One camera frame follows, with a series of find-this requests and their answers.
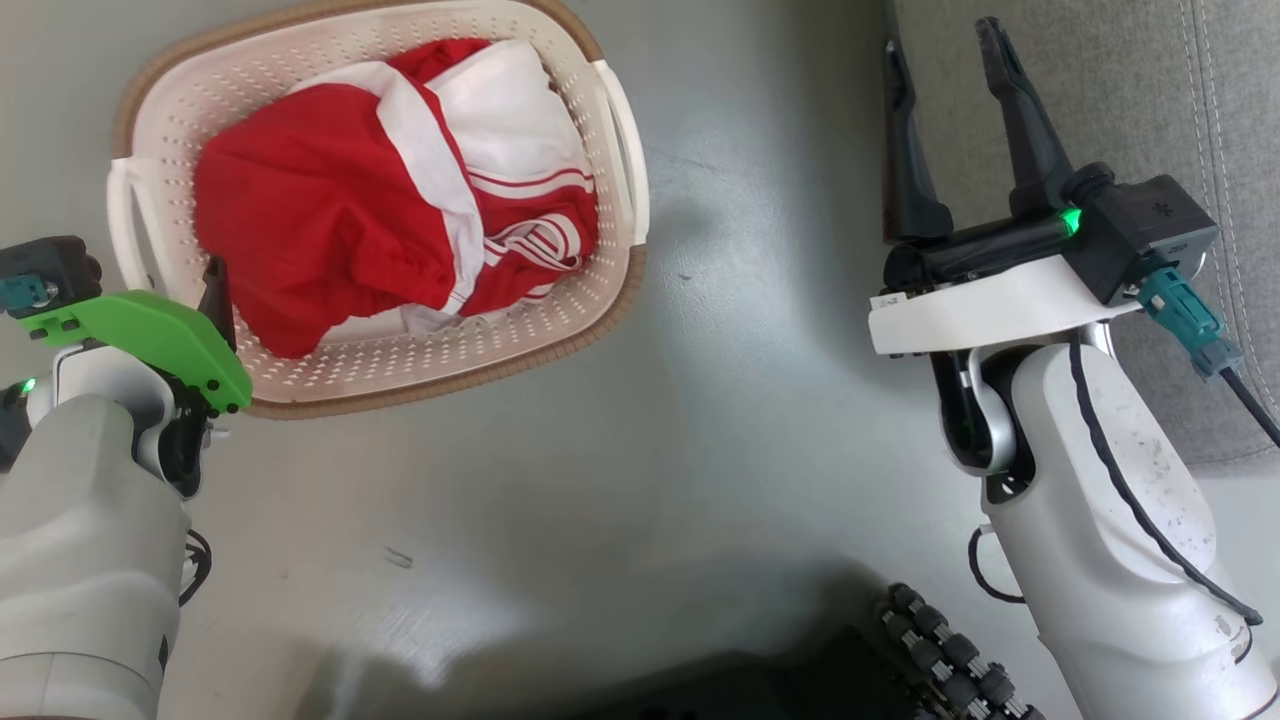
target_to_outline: black cable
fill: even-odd
[[[1231,610],[1240,614],[1244,618],[1244,623],[1249,626],[1261,625],[1262,615],[1257,610],[1244,605],[1235,598],[1231,593],[1226,592],[1217,585],[1213,580],[1208,579],[1204,573],[1201,573],[1194,565],[1190,564],[1183,553],[1178,552],[1174,543],[1169,542],[1169,538],[1160,532],[1151,518],[1147,515],[1147,510],[1138,502],[1138,498],[1133,495],[1133,489],[1129,483],[1124,479],[1124,473],[1120,471],[1120,464],[1116,462],[1115,455],[1111,454],[1111,445],[1107,442],[1107,436],[1102,430],[1102,423],[1098,420],[1098,414],[1093,409],[1093,398],[1089,397],[1088,380],[1084,377],[1084,360],[1080,354],[1080,342],[1075,341],[1071,343],[1071,378],[1075,379],[1075,397],[1080,404],[1080,414],[1084,416],[1084,424],[1089,427],[1089,439],[1093,441],[1093,450],[1098,454],[1098,460],[1107,468],[1107,474],[1111,475],[1111,484],[1115,486],[1116,492],[1120,493],[1120,498],[1124,500],[1129,510],[1133,511],[1134,519],[1138,525],[1142,527],[1143,532],[1147,533],[1151,539],[1156,541],[1160,546],[1160,551],[1169,559],[1170,562],[1178,565],[1187,574],[1187,578],[1199,585],[1204,587],[1215,598],[1221,601],[1224,605]]]
[[[1249,415],[1253,415],[1253,419],[1262,425],[1262,432],[1267,433],[1267,437],[1271,438],[1271,442],[1276,443],[1276,447],[1280,447],[1280,428],[1276,427],[1271,415],[1267,415],[1266,407],[1258,402],[1258,398],[1253,397],[1249,388],[1244,387],[1244,380],[1240,379],[1240,375],[1236,375],[1235,370],[1228,368],[1222,370],[1222,377],[1226,379],[1226,384],[1231,386],[1231,391],[1240,398],[1240,402],[1244,404],[1244,409],[1249,411]]]
[[[991,587],[987,578],[982,575],[982,568],[978,566],[978,541],[982,539],[982,528],[973,532],[973,537],[969,538],[969,570],[973,571],[973,579],[978,583],[978,587],[987,591],[987,594],[1010,605],[1027,605],[1027,598],[1020,594],[1009,594],[1000,592]]]
[[[191,598],[196,597],[200,587],[205,584],[209,574],[214,570],[214,550],[209,547],[209,541],[196,530],[187,530],[187,534],[200,543],[200,546],[187,544],[187,552],[191,553],[191,560],[196,565],[196,575],[191,579],[187,589],[182,591],[182,594],[178,596],[178,607],[187,605]]]

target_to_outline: gray fabric sofa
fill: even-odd
[[[1194,286],[1280,416],[1280,12],[1274,0],[893,0],[916,123],[956,227],[1009,215],[1012,170],[973,23],[1000,18],[1075,167],[1174,176],[1222,237]],[[1277,474],[1235,396],[1149,318],[1114,324],[1121,363],[1197,475]]]

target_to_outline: gray floor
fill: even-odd
[[[79,233],[110,258],[124,83],[172,41],[284,4],[0,5],[0,242]],[[216,566],[161,715],[529,716],[727,652],[786,653],[892,579],[945,605],[1051,717],[1078,717],[1027,611],[969,578],[978,486],[943,456],[924,361],[869,347],[879,4],[571,5],[646,138],[644,300],[599,346],[504,383],[237,419],[192,505]],[[5,377],[49,357],[13,323],[0,343]]]

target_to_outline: gray upholstery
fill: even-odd
[[[1007,217],[1012,173],[973,23],[1001,19],[1076,167],[1170,173],[1222,227],[1196,281],[1280,415],[1280,12],[1274,0],[895,0],[918,123],[957,227]],[[1120,359],[1188,464],[1274,452],[1225,384],[1206,386],[1148,318],[1115,324]]]

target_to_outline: basket rim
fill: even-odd
[[[151,88],[169,70],[179,64],[218,47],[239,42],[257,35],[275,32],[289,27],[296,27],[315,20],[351,15],[365,10],[381,8],[397,8],[403,5],[430,5],[447,3],[451,0],[314,0],[292,8],[283,8],[265,13],[246,20],[230,23],[214,28],[200,35],[195,35],[170,45],[159,55],[147,61],[129,81],[124,91],[124,97],[115,113],[115,127],[111,133],[111,158],[122,159],[133,155],[133,128],[142,110],[142,104]],[[561,0],[497,0],[503,3],[516,3],[539,10],[544,15],[556,20],[573,38],[573,42],[582,50],[589,63],[604,59],[595,36],[586,28],[581,19],[573,14]]]
[[[113,156],[115,159],[127,159],[133,155],[133,131],[147,95],[156,86],[156,83],[165,77],[165,74],[192,58],[257,35],[285,29],[315,20],[381,8],[430,5],[447,1],[451,0],[315,0],[293,8],[284,8],[242,22],[223,26],[170,45],[143,65],[125,90],[115,117],[115,128],[111,142]],[[572,37],[572,40],[577,44],[589,63],[596,63],[604,59],[604,54],[600,50],[599,44],[595,41],[595,37],[586,29],[586,26],[582,24],[577,15],[561,3],[561,0],[488,1],[516,3],[531,6],[563,27],[570,37]],[[590,345],[594,345],[602,337],[608,334],[614,327],[617,327],[622,318],[630,313],[643,284],[646,251],[646,246],[631,247],[626,259],[627,268],[622,288],[613,299],[613,302],[608,306],[608,309],[605,309],[598,320],[559,342],[554,342],[536,350],[530,350],[522,355],[517,355],[492,365],[394,389],[353,395],[349,397],[294,402],[261,400],[255,397],[253,402],[244,409],[244,413],[251,416],[271,420],[308,420],[334,415],[365,413],[470,389],[567,357],[579,350],[584,350]]]

